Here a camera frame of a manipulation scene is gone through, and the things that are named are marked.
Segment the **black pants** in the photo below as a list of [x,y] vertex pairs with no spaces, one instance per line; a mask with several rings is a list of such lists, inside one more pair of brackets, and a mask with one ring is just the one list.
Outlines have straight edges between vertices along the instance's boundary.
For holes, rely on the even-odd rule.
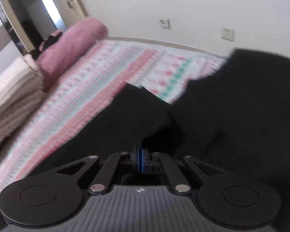
[[282,198],[275,226],[290,231],[290,59],[237,49],[214,74],[190,80],[171,104],[126,85],[33,174],[137,143],[268,183]]

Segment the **red green patterned bedspread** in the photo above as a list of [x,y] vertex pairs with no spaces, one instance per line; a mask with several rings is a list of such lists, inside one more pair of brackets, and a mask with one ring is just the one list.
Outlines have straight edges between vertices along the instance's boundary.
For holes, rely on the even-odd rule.
[[123,40],[97,43],[0,145],[0,192],[74,138],[126,84],[173,103],[189,80],[214,73],[224,61],[222,55],[197,49]]

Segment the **beige striped shirt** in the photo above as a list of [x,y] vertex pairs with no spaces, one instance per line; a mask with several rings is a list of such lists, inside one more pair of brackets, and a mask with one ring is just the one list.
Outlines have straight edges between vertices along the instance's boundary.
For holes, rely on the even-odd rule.
[[0,75],[0,144],[24,124],[44,97],[44,76],[33,57],[17,57]]

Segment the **mauve pink quilt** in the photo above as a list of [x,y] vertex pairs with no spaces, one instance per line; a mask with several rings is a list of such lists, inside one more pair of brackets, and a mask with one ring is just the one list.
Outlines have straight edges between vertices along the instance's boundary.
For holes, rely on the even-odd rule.
[[93,17],[86,17],[69,27],[37,59],[44,76],[44,90],[48,91],[65,71],[107,35],[106,25]]

